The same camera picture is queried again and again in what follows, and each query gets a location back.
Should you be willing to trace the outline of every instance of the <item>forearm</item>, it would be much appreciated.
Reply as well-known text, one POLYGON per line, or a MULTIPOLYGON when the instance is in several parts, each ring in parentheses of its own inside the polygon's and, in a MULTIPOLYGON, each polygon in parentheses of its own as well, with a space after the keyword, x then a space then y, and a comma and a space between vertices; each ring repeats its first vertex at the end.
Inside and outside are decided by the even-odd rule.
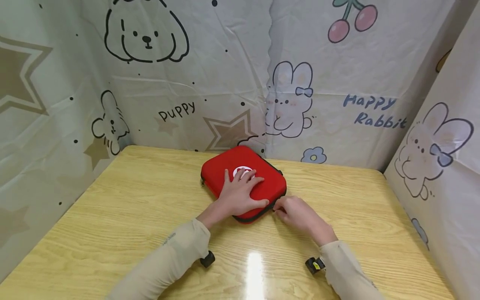
POLYGON ((120 281, 107 300, 156 300, 192 264, 208 255, 210 232, 202 222, 178 227, 165 243, 145 257, 120 281))
POLYGON ((348 246, 334 241, 320 248, 326 279, 342 300, 383 300, 348 246))

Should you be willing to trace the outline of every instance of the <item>fabric backdrop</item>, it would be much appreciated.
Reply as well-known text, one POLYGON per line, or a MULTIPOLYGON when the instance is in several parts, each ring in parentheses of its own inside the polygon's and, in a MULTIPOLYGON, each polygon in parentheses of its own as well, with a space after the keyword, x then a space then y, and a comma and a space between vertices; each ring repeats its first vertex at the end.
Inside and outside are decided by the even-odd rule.
POLYGON ((0 2, 0 280, 128 144, 383 170, 477 0, 0 2))
POLYGON ((480 287, 480 5, 385 176, 459 299, 480 287))

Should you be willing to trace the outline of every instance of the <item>red case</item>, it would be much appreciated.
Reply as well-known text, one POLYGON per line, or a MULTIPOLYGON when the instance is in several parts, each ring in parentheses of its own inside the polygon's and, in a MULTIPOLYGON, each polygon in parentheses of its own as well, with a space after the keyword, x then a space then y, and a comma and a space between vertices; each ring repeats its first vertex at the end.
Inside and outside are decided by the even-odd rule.
POLYGON ((270 165, 252 149, 247 146, 237 146, 204 163, 201 173, 202 184, 205 183, 218 198, 223 188, 224 170, 228 169, 230 180, 233 180, 234 171, 240 167, 255 169, 257 170, 255 176, 265 178, 252 189, 250 197, 254 200, 270 200, 270 204, 265 208, 257 208, 241 216, 233 216, 240 223, 249 224, 271 210, 275 201, 285 195, 287 182, 280 170, 270 165))

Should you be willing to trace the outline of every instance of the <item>blue bow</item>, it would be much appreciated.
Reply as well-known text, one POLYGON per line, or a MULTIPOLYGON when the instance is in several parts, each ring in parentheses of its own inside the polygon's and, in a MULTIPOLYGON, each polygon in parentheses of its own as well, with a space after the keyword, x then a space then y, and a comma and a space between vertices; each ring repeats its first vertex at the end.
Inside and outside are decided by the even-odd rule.
POLYGON ((295 89, 295 94, 296 94, 297 96, 305 95, 305 96, 307 96, 308 98, 310 98, 310 97, 313 95, 313 89, 310 88, 310 87, 307 87, 307 88, 297 87, 297 88, 295 89))
POLYGON ((442 152, 437 144, 433 144, 430 147, 430 154, 437 156, 437 162, 441 167, 445 168, 453 163, 453 157, 448 153, 442 152))

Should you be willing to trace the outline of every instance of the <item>table surface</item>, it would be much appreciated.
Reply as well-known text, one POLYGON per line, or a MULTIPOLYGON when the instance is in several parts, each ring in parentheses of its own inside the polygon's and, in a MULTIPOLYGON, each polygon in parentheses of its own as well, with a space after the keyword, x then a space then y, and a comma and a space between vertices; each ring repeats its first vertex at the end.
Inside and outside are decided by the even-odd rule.
MULTIPOLYGON (((178 225, 212 201, 200 185, 215 154, 129 146, 0 285, 0 299, 102 299, 178 225)), ((453 299, 384 176, 270 159, 355 252, 386 299, 453 299)), ((305 260, 318 249, 271 213, 212 229, 216 261, 199 262, 161 299, 338 299, 305 260)))

